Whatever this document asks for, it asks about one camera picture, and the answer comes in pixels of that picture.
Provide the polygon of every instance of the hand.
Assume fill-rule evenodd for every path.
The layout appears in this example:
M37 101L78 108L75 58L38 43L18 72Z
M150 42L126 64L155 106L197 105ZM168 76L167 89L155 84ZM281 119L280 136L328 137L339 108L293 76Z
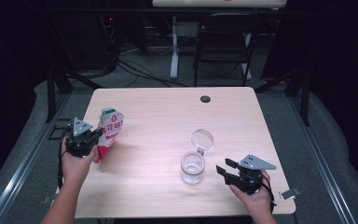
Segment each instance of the hand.
M262 170L261 175L268 180L263 178L263 183L270 187L269 174L265 170ZM246 211L248 211L255 223L277 223L271 214L271 198L269 196L269 191L266 188L261 187L257 193L252 195L247 195L234 185L230 185L229 188L235 196L243 202Z
M62 141L62 174L64 182L82 185L86 179L92 160L97 155L97 146L94 146L87 157L72 156L66 151L66 138Z

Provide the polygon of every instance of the table surface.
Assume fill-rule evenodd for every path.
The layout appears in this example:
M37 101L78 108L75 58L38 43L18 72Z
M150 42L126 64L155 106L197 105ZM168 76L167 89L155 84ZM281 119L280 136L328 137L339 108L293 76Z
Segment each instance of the table surface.
M153 0L154 7L285 7L286 0Z
M203 103L203 95L211 102ZM268 171L278 204L274 214L295 212L292 199L279 197L289 187L253 89L99 89L84 121L97 127L105 107L124 114L124 123L106 157L91 165L76 217L248 215L215 166L236 175L238 170L226 166L225 158L240 161L249 154L277 166ZM180 176L180 160L196 150L190 135L197 129L213 135L214 148L204 155L202 181L188 185Z

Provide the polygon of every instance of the cable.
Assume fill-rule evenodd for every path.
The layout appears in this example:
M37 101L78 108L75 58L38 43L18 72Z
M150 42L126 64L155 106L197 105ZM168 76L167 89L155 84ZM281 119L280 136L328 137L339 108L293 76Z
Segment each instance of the cable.
M297 214L296 214L296 212L293 213L293 217L295 218L295 223L297 224L297 223L298 223L298 219L297 219Z
M101 73L95 73L95 74L91 74L91 75L82 75L82 76L86 77L88 79L93 79L93 78L97 78L97 77L104 77L104 76L109 75L113 71L115 71L115 69L116 69L116 67L109 67L109 68L105 68Z
M155 46L153 46L153 45L151 45L151 44L149 44L149 46L150 46L150 48L151 48L153 51L156 52L156 54L159 54L159 55L167 54L167 53L169 53L169 52L171 52L171 51L173 50L173 46L167 46L167 47L159 46L159 47L155 47ZM165 51L165 52L158 52L158 51L156 51L156 48L170 48L170 49L168 49L168 51Z
M132 71L126 69L125 67L123 67L123 66L120 65L120 64L118 64L117 66L119 66L119 67L120 67L121 69L123 69L124 71L126 71L126 72L128 72L128 73L130 73L130 74L132 74L132 75L135 75L135 76L137 76L137 77L142 77L142 78L153 79L153 80L154 80L154 78L152 78L152 77L143 77L143 76L141 76L141 75L134 74Z
M102 222L101 222L101 220L99 218L97 218L97 222L98 222L98 224L102 224Z
M133 83L135 83L135 82L138 80L139 76L140 76L140 75L139 75L139 72L138 72L138 75L135 75L135 79L134 79L130 84L125 85L124 88L127 88L127 87L129 87L130 85L132 85Z
M172 33L172 27L171 27L171 25L168 23L167 18L164 18L164 20L165 20L165 23L167 23L167 26L168 26L168 28L170 29L171 33Z
M58 188L61 189L62 187L62 179L63 179L63 173L62 173L62 156L63 154L65 154L66 150L62 153L62 143L63 143L63 139L66 135L66 133L71 132L72 128L71 126L66 127L63 131L62 131L62 135L60 138L60 142L59 142L59 146L58 146L58 176L57 176L57 180L58 180Z
M274 207L275 207L277 204L275 203L275 197L274 197L274 194L272 193L272 187L271 187L271 185L270 185L270 183L269 183L269 180L268 180L264 175L261 175L261 176L263 176L264 179L267 180L267 182L268 182L268 184L269 184L269 187L268 187L268 186L265 185L263 182L260 183L260 181L258 181L257 179L254 179L253 177L251 177L251 176L249 176L249 175L247 175L247 174L244 174L244 175L245 175L247 178L249 178L249 179L253 180L254 182L256 182L257 184L261 185L263 188L265 188L265 189L268 191L269 197L270 197L270 199L271 199L270 208L271 208L271 213L272 213L272 211L274 210Z
M185 85L185 84L183 84L183 83L180 83L180 82L170 81L170 80L166 80L166 79L163 79L163 78L159 78L159 77L157 77L156 75L154 75L151 71L149 71L148 69L146 69L144 66L142 66L142 65L139 64L139 63L136 63L136 62L132 62L132 61L128 61L128 60L127 60L128 63L134 63L134 64L136 64L136 65L138 65L138 66L141 66L141 67L142 67L145 71L147 71L148 73L136 69L135 67L133 67L132 65L128 64L128 63L125 62L125 61L119 60L119 62L120 62L120 63L123 63L124 65L128 66L130 69L132 69L132 70L134 70L134 71L137 71L137 72L139 72L139 73L141 73L141 74L146 75L146 77L143 77L143 78L148 78L148 79L152 79L152 80L159 81L159 82L161 82L162 84L164 84L164 85L167 86L167 87L170 87L169 84L187 87L187 85Z

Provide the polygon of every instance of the snack bag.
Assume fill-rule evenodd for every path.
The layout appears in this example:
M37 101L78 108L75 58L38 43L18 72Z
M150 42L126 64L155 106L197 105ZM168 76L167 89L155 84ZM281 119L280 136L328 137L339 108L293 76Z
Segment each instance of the snack bag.
M102 110L98 127L103 129L103 135L98 139L98 155L94 162L100 162L113 145L123 126L123 119L124 115L114 108L108 107Z

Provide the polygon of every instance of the black cable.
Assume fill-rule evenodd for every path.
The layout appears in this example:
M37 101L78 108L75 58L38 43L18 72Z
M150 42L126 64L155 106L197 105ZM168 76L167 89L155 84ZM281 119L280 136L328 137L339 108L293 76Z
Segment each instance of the black cable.
M148 76L148 77L151 77L151 78L149 78L149 79L155 79L156 81L159 81L159 82L163 83L164 85L166 85L166 86L168 86L168 87L170 87L170 85L169 85L168 83L174 84L174 85L178 85L178 86L187 87L187 85L185 85L185 84L183 84L183 83L180 83L180 82L169 81L169 80L166 80L166 79L163 79L163 78L159 78L159 77L157 77L156 75L154 75L151 71L149 71L147 68L145 68L144 66L142 66L142 65L139 64L139 63L136 63L136 62L133 62L133 61L129 61L129 60L126 60L126 62L125 62L125 61L122 61L122 60L119 60L119 62L125 64L126 66L128 66L129 68L131 68L131 69L133 69L133 70L135 70L135 71L138 71L139 73L142 73L142 74L144 74L144 75L146 75L146 76ZM148 73L136 69L135 67L133 67L132 65L128 64L127 62L129 62L129 63L134 63L134 64L136 64L136 65L138 65L138 66L141 66L141 67L142 67L144 70L146 70Z
M247 175L247 174L244 174L244 175L245 175L247 178L249 178L249 179L253 180L254 182L256 182L257 184L261 185L263 188L265 188L265 189L268 191L269 197L270 197L270 199L271 199L270 208L271 208L271 213L272 213L274 207L275 207L277 204L275 203L275 197L274 197L274 194L272 193L272 186L271 186L271 184L269 183L269 180L268 180L264 175L261 175L261 176L263 176L264 179L267 180L267 182L268 182L268 184L269 184L269 187L268 187L268 186L265 185L263 182L260 183L260 181L258 181L257 179L254 179L253 177L251 177L251 176L249 176L249 175Z
M159 82L161 82L162 84L164 84L164 85L170 87L170 85L168 85L167 83L165 83L165 82L163 82L163 81L161 81L161 80L158 80L158 79L155 78L155 77L151 77L151 76L144 77L144 76L141 76L140 74L134 74L133 72L129 71L128 69L126 69L125 67L123 67L123 66L120 65L120 64L118 64L117 66L119 66L120 68L122 68L124 71L126 71L126 72L128 72L128 73L130 73L130 74L133 74L133 75L135 75L135 76L137 76L137 77L142 77L142 78L146 78L146 79L156 80L156 81L159 81ZM139 70L137 70L137 69L135 69L135 68L132 68L132 67L131 67L131 69L137 71L138 73L140 72Z
M63 138L65 137L66 133L71 132L71 130L72 130L71 126L68 126L62 131L62 135L61 135L59 146L58 146L58 176L57 176L58 179L57 180L58 180L58 188L59 189L61 189L61 187L62 187L62 179L63 179L62 156L66 152L66 150L65 150L62 153L62 142L63 142Z
M295 223L297 224L297 223L298 223L298 219L297 219L297 214L296 214L296 212L293 213L293 217L295 218Z
M162 83L163 85L165 85L165 86L167 86L167 87L170 87L170 85L167 84L167 82L166 82L165 80L162 80L162 79L160 79L160 78L158 78L158 77L155 77L153 74L150 75L150 74L147 74L147 73L145 73L145 72L143 72L143 71L140 71L140 70L136 69L135 67L133 67L132 65L130 65L130 64L126 63L126 62L123 62L123 61L121 61L121 60L119 60L119 62L122 63L122 64L124 64L124 65L126 65L126 66L129 67L130 69L137 71L138 73L141 73L141 74L146 75L147 77L149 77L149 79L159 81L159 82Z
M103 224L99 218L97 218L97 222L98 222L98 224Z
M127 87L129 87L130 85L132 85L133 83L135 83L135 82L138 80L138 78L139 78L139 76L135 76L135 79L134 79L131 83L125 85L124 88L127 88Z
M93 79L93 78L97 78L97 77L105 77L105 76L109 75L110 73L112 73L113 71L115 71L115 67L108 67L108 68L105 68L101 73L82 75L82 76L86 77L88 79Z

